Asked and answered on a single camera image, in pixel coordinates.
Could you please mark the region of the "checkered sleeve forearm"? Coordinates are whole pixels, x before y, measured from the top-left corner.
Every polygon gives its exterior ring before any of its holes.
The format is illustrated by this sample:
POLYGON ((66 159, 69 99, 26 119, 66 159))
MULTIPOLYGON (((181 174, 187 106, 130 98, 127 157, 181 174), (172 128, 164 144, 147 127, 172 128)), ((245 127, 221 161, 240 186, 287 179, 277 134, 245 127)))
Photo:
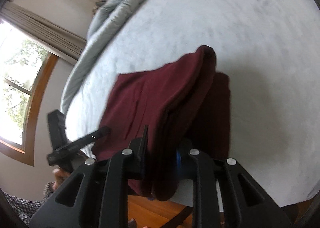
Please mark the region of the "checkered sleeve forearm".
POLYGON ((3 193, 13 211, 25 223, 25 225, 29 225, 30 220, 35 212, 47 201, 47 199, 55 191, 55 185, 56 182, 48 182, 45 185, 42 200, 27 200, 10 195, 6 192, 3 193))

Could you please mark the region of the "person's left hand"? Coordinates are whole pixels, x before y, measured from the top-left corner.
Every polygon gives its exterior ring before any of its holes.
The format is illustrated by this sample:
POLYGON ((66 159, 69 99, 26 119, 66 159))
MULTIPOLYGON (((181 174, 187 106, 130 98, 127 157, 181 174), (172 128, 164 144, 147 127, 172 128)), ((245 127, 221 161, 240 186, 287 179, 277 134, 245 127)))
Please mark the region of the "person's left hand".
POLYGON ((55 177, 55 181, 53 184, 53 190, 55 191, 64 182, 64 180, 67 179, 71 175, 71 173, 65 171, 62 168, 56 168, 53 170, 53 175, 55 177))

